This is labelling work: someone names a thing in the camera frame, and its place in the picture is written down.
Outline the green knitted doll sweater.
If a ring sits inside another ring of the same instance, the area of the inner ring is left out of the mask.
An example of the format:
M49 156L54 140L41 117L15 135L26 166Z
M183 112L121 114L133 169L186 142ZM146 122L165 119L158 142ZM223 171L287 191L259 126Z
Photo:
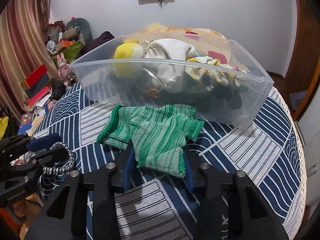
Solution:
M97 141L120 150L131 142L138 167L184 178L183 149L188 140L197 140L204 126L195 113L189 105L116 105Z

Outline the clear plastic storage bin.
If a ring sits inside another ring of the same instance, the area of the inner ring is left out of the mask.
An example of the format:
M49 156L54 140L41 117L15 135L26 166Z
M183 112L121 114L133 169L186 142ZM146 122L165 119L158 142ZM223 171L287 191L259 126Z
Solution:
M154 41L128 40L120 36L100 45L72 63L72 68L90 100L124 106L184 104L196 108L198 118L247 129L261 109L273 80L259 62L238 42L228 40L230 66L245 69L237 72L218 66L193 63L187 59L204 56L192 44L174 38ZM134 78L119 78L113 71L116 48L123 42L139 42L142 59L133 59L140 67ZM248 91L218 85L208 90L192 79L186 67L203 67L244 76L250 81Z

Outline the yellow patterned fabric item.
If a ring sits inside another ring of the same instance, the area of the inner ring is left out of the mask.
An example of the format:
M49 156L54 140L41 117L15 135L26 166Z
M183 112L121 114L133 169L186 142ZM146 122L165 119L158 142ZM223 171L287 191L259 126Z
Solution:
M230 66L227 63L222 63L219 59L210 56L198 56L187 59L189 62L201 63L209 66L218 66L226 69L232 69L237 72L247 74L245 69ZM222 87L239 89L248 91L250 88L250 81L244 76L239 76L230 72L224 72L213 68L203 67L186 67L185 72L195 81L204 85L208 90L221 85Z

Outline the yellow round plush toy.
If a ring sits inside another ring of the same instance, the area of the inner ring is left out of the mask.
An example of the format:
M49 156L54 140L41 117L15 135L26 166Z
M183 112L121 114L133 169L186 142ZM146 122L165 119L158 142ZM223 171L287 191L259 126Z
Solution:
M132 64L133 59L142 59L144 48L139 42L123 42L116 48L113 59L113 71L119 78L134 78L138 75L140 67Z

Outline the blue white patterned bedspread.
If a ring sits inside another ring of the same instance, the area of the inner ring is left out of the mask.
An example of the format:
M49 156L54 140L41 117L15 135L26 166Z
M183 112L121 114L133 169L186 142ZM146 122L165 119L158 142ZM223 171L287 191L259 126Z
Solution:
M35 137L58 134L74 152L75 167L92 172L111 162L118 150L97 142L112 106L88 100L75 85L50 110ZM279 92L272 88L246 131L206 122L189 148L216 169L243 170L262 192L293 239L302 223L306 199L304 154L296 127ZM116 196L122 239L192 239L199 196L182 180L135 170L129 191Z

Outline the red box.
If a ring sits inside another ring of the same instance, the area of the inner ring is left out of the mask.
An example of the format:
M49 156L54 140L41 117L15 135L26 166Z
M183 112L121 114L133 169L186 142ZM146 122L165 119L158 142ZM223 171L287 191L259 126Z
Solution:
M47 67L45 64L42 64L21 82L21 87L23 90L43 88L49 81L50 77L48 75Z

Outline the pink bunny plush toy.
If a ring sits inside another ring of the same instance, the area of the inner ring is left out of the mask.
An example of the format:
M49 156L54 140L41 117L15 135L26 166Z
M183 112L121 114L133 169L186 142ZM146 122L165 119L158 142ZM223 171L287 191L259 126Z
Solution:
M64 53L57 55L57 67L59 76L64 82L67 82L69 86L73 86L76 83L76 78L73 70L69 67Z

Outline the striped brown curtain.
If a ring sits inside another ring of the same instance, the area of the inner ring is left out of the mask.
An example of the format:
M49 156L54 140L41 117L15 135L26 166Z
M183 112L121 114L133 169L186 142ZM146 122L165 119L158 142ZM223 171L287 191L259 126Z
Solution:
M42 64L58 77L45 45L49 16L50 0L9 0L1 13L1 105L18 119L27 98L21 82Z

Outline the green cardboard box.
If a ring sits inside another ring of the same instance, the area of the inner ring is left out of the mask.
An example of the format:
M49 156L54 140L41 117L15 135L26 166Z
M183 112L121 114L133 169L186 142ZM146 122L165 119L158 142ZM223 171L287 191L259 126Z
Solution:
M68 47L60 49L58 52L54 53L51 56L51 58L54 60L55 63L57 63L57 56L63 53L65 59L67 60L67 63L70 64L73 61L75 61L76 55L80 52L82 48L82 43L80 41L77 41Z

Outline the brown wooden door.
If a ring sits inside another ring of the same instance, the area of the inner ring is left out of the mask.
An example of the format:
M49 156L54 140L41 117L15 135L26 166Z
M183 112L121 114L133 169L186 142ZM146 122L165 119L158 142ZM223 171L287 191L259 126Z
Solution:
M319 86L319 22L307 0L297 2L297 28L285 83L290 94L306 92L292 112L295 121L301 119Z

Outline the green dinosaur plush toy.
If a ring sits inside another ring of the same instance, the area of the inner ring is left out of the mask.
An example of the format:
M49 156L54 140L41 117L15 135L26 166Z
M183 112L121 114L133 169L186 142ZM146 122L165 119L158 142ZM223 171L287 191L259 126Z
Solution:
M75 18L65 26L63 38L68 40L80 40L83 45L87 45L93 40L91 26L84 18Z

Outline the dark purple garment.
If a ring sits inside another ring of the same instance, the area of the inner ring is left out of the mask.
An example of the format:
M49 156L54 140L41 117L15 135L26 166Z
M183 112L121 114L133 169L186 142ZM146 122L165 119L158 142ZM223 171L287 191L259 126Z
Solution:
M82 49L78 52L75 59L79 59L80 57L84 56L88 52L92 51L93 49L97 48L98 46L105 44L106 42L114 39L115 37L109 32L103 32L99 37L90 40Z

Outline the beige plush blanket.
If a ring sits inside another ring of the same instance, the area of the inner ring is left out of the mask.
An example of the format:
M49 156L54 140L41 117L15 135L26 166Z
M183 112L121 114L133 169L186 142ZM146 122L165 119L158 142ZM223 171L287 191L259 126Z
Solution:
M146 28L126 36L128 40L154 41L161 38L174 38L192 44L197 52L204 56L219 59L222 63L229 63L231 48L225 36L211 29L158 27Z

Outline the yellow green plush behind bed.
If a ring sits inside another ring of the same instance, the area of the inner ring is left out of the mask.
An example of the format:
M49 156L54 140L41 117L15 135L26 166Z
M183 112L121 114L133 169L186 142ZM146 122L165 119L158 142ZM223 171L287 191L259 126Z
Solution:
M158 28L158 27L163 27L163 25L161 25L161 24L159 24L159 23L152 23L152 24L149 24L148 26L147 26L147 28L149 29L149 28Z

